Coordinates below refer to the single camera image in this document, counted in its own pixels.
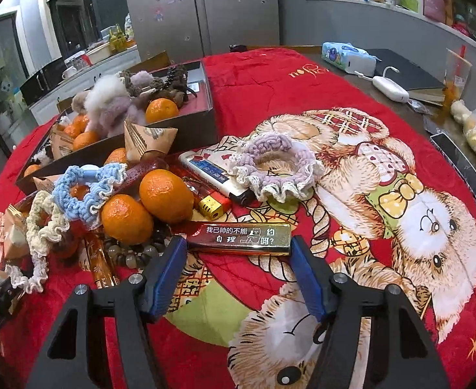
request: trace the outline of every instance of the silver refrigerator door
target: silver refrigerator door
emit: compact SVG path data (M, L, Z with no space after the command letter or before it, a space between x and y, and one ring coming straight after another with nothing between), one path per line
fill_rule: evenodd
M203 57L195 0L127 0L141 60L166 50L175 62Z
M210 47L226 53L229 45L279 45L277 0L205 0Z

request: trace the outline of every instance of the book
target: book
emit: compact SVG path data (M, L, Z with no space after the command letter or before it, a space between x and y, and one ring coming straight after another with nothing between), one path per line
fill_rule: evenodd
M410 98L434 105L441 105L444 102L445 85L415 63L387 49L367 50L367 52L380 60L376 63L376 76L382 76L386 67L393 66L400 73L388 70L386 77L407 90Z

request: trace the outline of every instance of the silver screw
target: silver screw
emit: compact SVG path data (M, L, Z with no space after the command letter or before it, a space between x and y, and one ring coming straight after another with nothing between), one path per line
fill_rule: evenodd
M402 290L400 289L400 287L399 287L398 285L396 285L396 284L389 284L389 285L387 286L387 290L388 290L391 294L393 294L393 295L395 295L395 296L399 295L399 294L400 294L400 291L402 291Z
M134 273L133 275L130 275L128 278L128 281L131 284L138 284L142 280L142 275L140 273Z
M88 286L85 284L79 284L74 288L74 292L79 296L83 295L86 291L88 291Z
M343 274L342 272L338 272L333 274L333 280L338 284L343 284L348 280L348 276Z

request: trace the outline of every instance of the blue scrunchie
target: blue scrunchie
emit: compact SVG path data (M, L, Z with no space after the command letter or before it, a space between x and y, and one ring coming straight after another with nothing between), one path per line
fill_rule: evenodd
M54 203L65 213L69 221L81 220L89 229L100 225L99 210L113 193L113 186L126 179L126 164L106 164L96 171L82 170L77 165L69 166L55 182L52 196ZM78 183L96 182L83 200L70 195L70 189Z

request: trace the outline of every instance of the yellow bow tie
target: yellow bow tie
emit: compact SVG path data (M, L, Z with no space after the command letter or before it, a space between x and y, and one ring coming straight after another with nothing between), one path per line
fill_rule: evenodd
M401 218L407 209L407 202L424 191L424 185L415 175L406 176L389 193L379 197L379 204L392 218Z

